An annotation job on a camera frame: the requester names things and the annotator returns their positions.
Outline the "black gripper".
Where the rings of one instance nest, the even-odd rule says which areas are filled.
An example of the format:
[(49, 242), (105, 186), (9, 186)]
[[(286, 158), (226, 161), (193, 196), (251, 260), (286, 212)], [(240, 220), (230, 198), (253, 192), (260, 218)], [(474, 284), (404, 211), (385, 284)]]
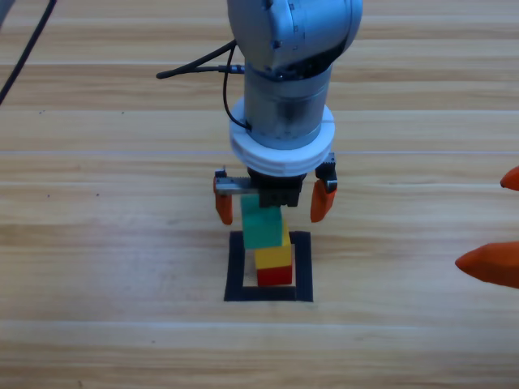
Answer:
[[(215, 172), (215, 208), (225, 225), (233, 223), (231, 195), (259, 195), (261, 207), (297, 207), (299, 194), (306, 174), (291, 177), (274, 177), (247, 169), (247, 177), (230, 177), (225, 169)], [(336, 156), (330, 152), (315, 169), (317, 181), (311, 199), (311, 222), (320, 222), (332, 208), (337, 192)]]

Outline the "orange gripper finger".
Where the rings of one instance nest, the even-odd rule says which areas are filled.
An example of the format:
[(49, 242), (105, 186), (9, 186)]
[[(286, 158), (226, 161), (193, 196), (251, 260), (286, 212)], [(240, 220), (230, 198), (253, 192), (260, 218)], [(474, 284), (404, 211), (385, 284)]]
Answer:
[(455, 264), (482, 282), (518, 288), (518, 242), (488, 243), (463, 254)]
[(502, 188), (519, 190), (519, 167), (510, 169), (500, 180)]

